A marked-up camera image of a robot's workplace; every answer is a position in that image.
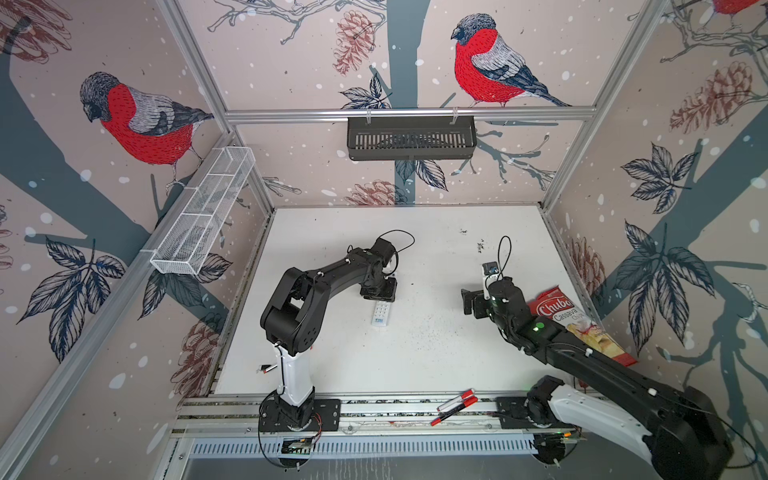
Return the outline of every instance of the metal bar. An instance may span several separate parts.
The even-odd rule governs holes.
[[[224,99],[216,88],[214,77],[206,66],[203,54],[200,53],[200,47],[192,35],[178,1],[157,0],[157,6],[168,23],[168,28],[176,39],[184,60],[187,61],[187,67],[189,67],[197,84],[200,85],[200,89],[214,114],[214,119],[219,125],[219,130],[224,133],[231,132],[232,127],[227,123],[227,107],[224,105]]]
[[[571,148],[568,149],[563,163],[558,168],[558,174],[554,176],[554,180],[544,195],[544,200],[541,204],[545,211],[548,212],[562,195],[579,161],[587,153],[587,149],[592,143],[594,136],[607,117],[624,83],[629,78],[632,68],[650,41],[650,37],[654,34],[656,25],[659,25],[659,19],[664,14],[668,2],[669,0],[647,0],[643,5],[640,15],[635,20],[634,30],[627,37],[627,41],[616,57],[611,73],[608,75],[598,95],[597,113],[594,119],[580,129],[573,144],[571,144]]]
[[[568,278],[571,279],[571,283],[573,283],[576,294],[581,300],[581,305],[586,310],[586,314],[600,326],[603,326],[603,323],[600,320],[600,316],[598,315],[598,310],[594,308],[594,303],[592,302],[592,298],[587,291],[587,287],[584,286],[584,281],[578,275],[578,271],[576,270],[576,266],[571,259],[571,255],[568,254],[568,249],[565,247],[565,242],[563,241],[562,237],[560,237],[560,233],[558,232],[557,227],[554,225],[554,221],[550,217],[549,212],[545,212],[541,209],[539,211],[541,212],[541,219],[544,221],[544,225],[547,227],[547,230],[549,230],[549,236],[552,238],[554,248],[560,255],[560,260],[563,262],[563,266],[565,266],[565,271],[568,273]]]
[[[241,147],[247,147],[236,127],[234,128],[234,132],[235,141]],[[253,159],[253,169],[248,174],[248,185],[251,192],[256,197],[257,202],[259,202],[259,207],[261,207],[264,216],[268,217],[272,214],[272,212],[275,211],[275,205],[272,203],[272,197],[270,197],[269,192],[266,191],[266,184],[264,183],[264,179],[261,177],[261,172],[259,172],[259,162],[255,161],[256,154],[253,155]]]
[[[218,157],[218,149],[232,141],[233,134],[224,134],[214,145],[205,161],[189,182],[194,187],[200,184],[205,172]],[[155,228],[144,249],[131,262],[119,287],[108,298],[83,329],[80,339],[58,366],[54,374],[30,405],[11,435],[0,449],[0,478],[16,479],[38,447],[46,432],[51,428],[58,413],[77,388],[88,371],[99,349],[109,340],[115,326],[121,321],[127,309],[133,305],[142,292],[141,284],[147,279],[153,267],[150,264],[152,250],[157,248],[170,230],[176,218],[187,205],[195,189],[184,189],[170,208],[165,218]]]
[[[452,117],[453,108],[387,108],[381,110],[230,110],[231,125],[317,123],[346,121],[349,117]],[[589,121],[597,109],[588,107],[457,108],[459,115],[473,115],[476,121]]]

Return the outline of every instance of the red-breasted bird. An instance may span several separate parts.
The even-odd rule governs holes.
[[[456,81],[475,99],[498,102],[502,107],[512,98],[540,97],[560,107],[568,104],[549,94],[525,65],[525,59],[504,43],[490,15],[467,15],[451,35],[456,42]]]
[[[166,191],[181,184],[176,180],[176,162],[192,149],[195,130],[214,117],[165,95],[145,94],[103,71],[85,79],[80,87],[80,101],[88,120],[100,119],[134,158],[146,164],[173,165],[174,180]]]

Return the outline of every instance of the white table surface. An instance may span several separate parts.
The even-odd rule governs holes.
[[[416,243],[400,253],[389,325],[371,325],[375,302],[364,300],[358,286],[334,296],[310,352],[317,392],[515,391],[543,375],[570,378],[462,308],[460,290],[482,288],[481,264],[496,260],[503,235],[512,241],[505,275],[527,298],[559,284],[581,307],[536,207],[302,208],[276,212],[216,393],[266,394],[278,386],[280,369],[258,371],[276,362],[259,321],[285,270],[328,265],[344,257],[347,245],[371,247],[395,228],[411,232]],[[404,233],[386,239],[398,249],[410,243]]]

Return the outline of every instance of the cable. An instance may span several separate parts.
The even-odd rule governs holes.
[[[504,242],[504,239],[507,239],[509,241],[509,252],[507,253],[507,260],[504,261],[504,266],[502,266],[502,242]],[[509,235],[504,235],[499,241],[498,241],[498,249],[496,250],[496,263],[498,264],[498,274],[499,278],[504,278],[504,269],[507,268],[507,263],[509,263],[509,257],[512,255],[512,239],[509,238]]]
[[[725,425],[726,427],[728,427],[729,429],[731,429],[731,431],[732,431],[733,433],[735,433],[736,435],[738,435],[738,436],[739,436],[739,438],[741,439],[741,441],[742,441],[742,442],[744,442],[744,443],[746,443],[746,446],[750,447],[750,450],[752,450],[752,453],[755,455],[755,458],[753,458],[753,459],[752,459],[752,460],[751,460],[749,463],[745,463],[744,465],[734,465],[734,466],[728,466],[728,465],[726,465],[726,467],[725,467],[725,468],[727,468],[727,469],[729,469],[729,470],[738,470],[738,469],[740,469],[740,468],[749,468],[749,467],[751,467],[752,465],[755,465],[755,464],[757,463],[757,450],[755,450],[755,447],[754,447],[754,445],[752,445],[752,444],[751,444],[751,443],[750,443],[750,442],[749,442],[747,439],[745,439],[745,438],[744,438],[744,435],[741,435],[741,434],[740,434],[740,433],[739,433],[739,432],[738,432],[738,431],[737,431],[737,430],[736,430],[736,429],[735,429],[735,428],[734,428],[734,427],[733,427],[733,426],[732,426],[730,423],[726,422],[726,421],[725,421],[725,420],[723,420],[721,417],[719,417],[719,416],[718,416],[718,414],[716,414],[715,412],[709,412],[709,411],[707,411],[707,410],[697,409],[696,407],[692,407],[692,406],[690,406],[690,405],[686,405],[686,404],[684,404],[684,403],[682,403],[682,402],[676,402],[676,401],[674,401],[674,400],[672,400],[672,399],[669,399],[669,398],[667,398],[667,397],[665,397],[665,396],[661,396],[661,395],[659,395],[659,396],[660,396],[662,399],[665,399],[665,400],[667,400],[667,401],[668,401],[668,402],[670,402],[670,403],[674,403],[674,404],[676,404],[676,405],[679,405],[679,406],[683,406],[683,407],[685,407],[685,408],[687,408],[687,409],[690,409],[690,410],[694,410],[695,412],[702,412],[702,413],[706,413],[707,415],[712,415],[712,416],[713,416],[713,417],[715,417],[716,419],[720,420],[720,421],[723,423],[723,425]]]
[[[403,250],[405,250],[406,248],[410,248],[414,243],[416,243],[416,237],[414,237],[412,233],[406,232],[405,230],[400,230],[400,229],[394,229],[394,230],[390,230],[389,232],[384,232],[381,235],[379,235],[376,239],[378,240],[379,238],[384,237],[386,234],[392,233],[392,232],[403,232],[406,235],[409,235],[413,241],[407,247],[403,247],[400,250],[395,250],[395,268],[391,272],[385,273],[384,276],[390,276],[390,275],[394,274],[395,270],[397,270],[397,267],[400,265],[400,255],[399,255],[399,253],[402,252]]]

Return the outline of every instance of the black metal basket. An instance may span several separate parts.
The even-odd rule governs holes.
[[[478,144],[475,118],[350,118],[346,146],[349,158],[365,160],[466,160]]]

